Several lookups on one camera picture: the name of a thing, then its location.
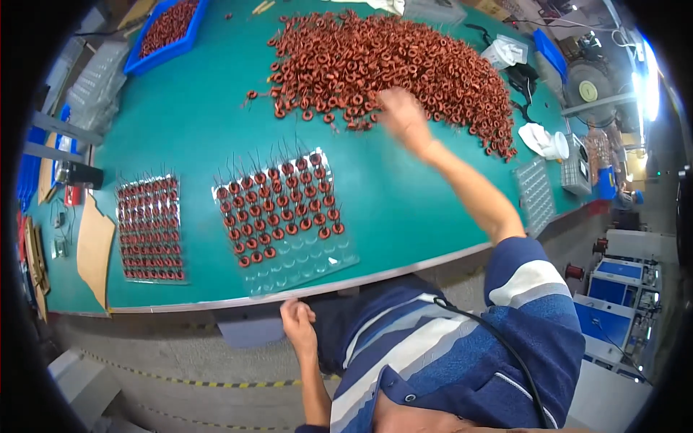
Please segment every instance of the blue plastic tray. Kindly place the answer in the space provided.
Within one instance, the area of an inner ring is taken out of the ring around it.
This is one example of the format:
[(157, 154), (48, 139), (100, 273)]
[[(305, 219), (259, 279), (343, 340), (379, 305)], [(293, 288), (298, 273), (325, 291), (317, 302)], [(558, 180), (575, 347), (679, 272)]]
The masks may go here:
[(568, 67), (565, 63), (565, 58), (563, 58), (563, 54), (558, 51), (555, 45), (551, 43), (548, 36), (538, 28), (534, 31), (534, 44), (536, 45), (536, 50), (546, 57), (551, 66), (556, 68), (559, 74), (561, 74), (561, 80), (565, 82), (568, 79), (568, 75), (565, 72)]
[(144, 39), (144, 36), (147, 34), (149, 27), (152, 26), (152, 23), (154, 20), (156, 20), (156, 18), (159, 17), (159, 15), (166, 12), (167, 9), (178, 3), (178, 1), (179, 0), (163, 1), (154, 8), (152, 14), (149, 16), (149, 19), (144, 24), (142, 31), (139, 33), (137, 41), (134, 43), (132, 50), (130, 51), (128, 60), (125, 63), (125, 68), (123, 69), (124, 73), (132, 73), (136, 76), (142, 75), (151, 68), (157, 67), (160, 64), (165, 63), (181, 54), (187, 53), (193, 48), (195, 36), (198, 34), (198, 27), (200, 27), (200, 22), (204, 16), (205, 9), (207, 9), (207, 3), (209, 0), (200, 0), (198, 3), (198, 8), (195, 9), (195, 14), (193, 15), (192, 20), (190, 20), (188, 32), (185, 34), (185, 36), (172, 44), (156, 50), (154, 53), (151, 53), (144, 59), (140, 60), (139, 58), (139, 51), (142, 47), (142, 39)]

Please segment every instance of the pile of inductors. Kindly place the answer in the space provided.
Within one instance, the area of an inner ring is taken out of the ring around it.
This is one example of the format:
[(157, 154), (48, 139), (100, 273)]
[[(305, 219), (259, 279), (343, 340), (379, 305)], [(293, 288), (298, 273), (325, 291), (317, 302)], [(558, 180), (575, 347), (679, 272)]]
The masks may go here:
[(277, 50), (270, 65), (277, 118), (300, 108), (305, 121), (321, 116), (332, 123), (340, 109), (348, 130), (367, 131), (378, 121), (378, 92), (402, 87), (418, 98), (427, 118), (468, 126), (487, 154), (508, 162), (517, 153), (511, 148), (509, 91), (465, 42), (422, 23), (396, 16), (362, 19), (352, 10), (279, 21), (283, 31), (267, 41)]

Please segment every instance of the yellow black hazard stripe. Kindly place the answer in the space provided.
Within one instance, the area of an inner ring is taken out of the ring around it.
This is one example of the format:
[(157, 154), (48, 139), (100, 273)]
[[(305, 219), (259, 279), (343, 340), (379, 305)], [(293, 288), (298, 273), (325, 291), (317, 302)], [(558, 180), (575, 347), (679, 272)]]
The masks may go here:
[[(137, 369), (133, 369), (132, 367), (117, 364), (113, 361), (106, 360), (106, 359), (102, 358), (101, 356), (98, 356), (98, 355), (95, 355), (89, 351), (86, 351), (85, 349), (81, 349), (81, 351), (85, 355), (88, 355), (89, 357), (94, 358), (96, 361), (99, 361), (102, 364), (114, 366), (120, 370), (129, 371), (130, 373), (138, 374), (138, 375), (144, 376), (146, 378), (159, 379), (159, 380), (164, 380), (166, 382), (171, 382), (171, 383), (183, 383), (186, 385), (193, 385), (195, 387), (246, 389), (246, 388), (296, 387), (296, 386), (301, 386), (303, 384), (303, 382), (301, 382), (301, 380), (298, 380), (298, 379), (275, 380), (275, 381), (271, 381), (271, 382), (230, 383), (230, 382), (209, 382), (209, 381), (205, 381), (205, 380), (167, 378), (166, 376), (162, 376), (162, 375), (158, 375), (158, 374), (154, 374), (154, 373), (148, 373), (147, 371), (137, 370)], [(338, 375), (323, 375), (322, 378), (323, 378), (323, 380), (339, 380), (340, 379), (340, 377)]]
[(228, 430), (255, 430), (255, 431), (293, 430), (293, 427), (248, 427), (246, 425), (228, 425), (228, 424), (219, 424), (219, 423), (208, 423), (206, 421), (198, 421), (195, 419), (183, 418), (182, 416), (178, 416), (178, 415), (167, 414), (166, 412), (152, 409), (151, 407), (146, 407), (145, 405), (138, 405), (138, 406), (140, 406), (142, 409), (146, 409), (150, 412), (154, 412), (155, 414), (167, 416), (169, 418), (177, 419), (179, 421), (186, 421), (188, 423), (193, 423), (193, 424), (198, 424), (198, 425), (206, 425), (208, 427), (219, 427), (219, 428), (225, 428)]

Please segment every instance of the cardboard piece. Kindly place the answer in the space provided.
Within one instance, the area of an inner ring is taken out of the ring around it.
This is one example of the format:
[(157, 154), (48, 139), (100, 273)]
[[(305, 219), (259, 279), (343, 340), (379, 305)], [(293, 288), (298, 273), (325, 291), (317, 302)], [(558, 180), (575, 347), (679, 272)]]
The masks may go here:
[(51, 284), (48, 281), (48, 270), (46, 269), (46, 260), (43, 254), (43, 245), (41, 244), (41, 226), (34, 226), (34, 244), (36, 245), (35, 262), (39, 267), (39, 275), (41, 276), (41, 292), (48, 294), (51, 291)]
[(46, 307), (46, 294), (51, 290), (46, 273), (46, 263), (41, 246), (41, 227), (34, 226), (31, 217), (26, 217), (24, 225), (24, 247), (26, 248), (26, 266), (29, 272), (31, 284), (34, 286), (34, 295), (38, 304), (41, 318), (48, 322), (48, 308)]
[(121, 23), (118, 24), (118, 30), (122, 30), (128, 24), (147, 15), (156, 4), (157, 0), (137, 0), (137, 2), (135, 2), (134, 5), (132, 5), (128, 13), (125, 14), (123, 19), (121, 20)]
[(96, 208), (94, 196), (87, 194), (77, 239), (77, 273), (106, 310), (106, 278), (111, 243), (116, 225)]
[[(46, 140), (46, 145), (51, 148), (55, 148), (55, 139), (58, 133), (52, 132), (48, 135)], [(41, 166), (39, 167), (39, 186), (38, 194), (36, 195), (39, 204), (43, 202), (50, 201), (51, 197), (55, 193), (56, 188), (51, 188), (51, 177), (53, 173), (53, 160), (47, 158), (41, 158)]]
[(34, 288), (34, 295), (36, 296), (36, 303), (39, 305), (39, 312), (41, 312), (41, 318), (48, 323), (48, 308), (46, 307), (46, 297), (43, 292), (38, 288)]

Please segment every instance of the man's hand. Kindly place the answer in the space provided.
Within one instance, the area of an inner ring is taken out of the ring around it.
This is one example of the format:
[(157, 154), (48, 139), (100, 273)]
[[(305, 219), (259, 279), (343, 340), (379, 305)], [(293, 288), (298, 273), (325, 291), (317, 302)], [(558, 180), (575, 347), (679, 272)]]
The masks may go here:
[(299, 363), (317, 361), (317, 336), (312, 325), (315, 313), (298, 299), (284, 301), (279, 312), (284, 333), (294, 346)]
[(381, 118), (387, 131), (423, 162), (430, 163), (434, 140), (416, 98), (400, 87), (393, 87), (380, 92), (378, 99), (383, 106)]

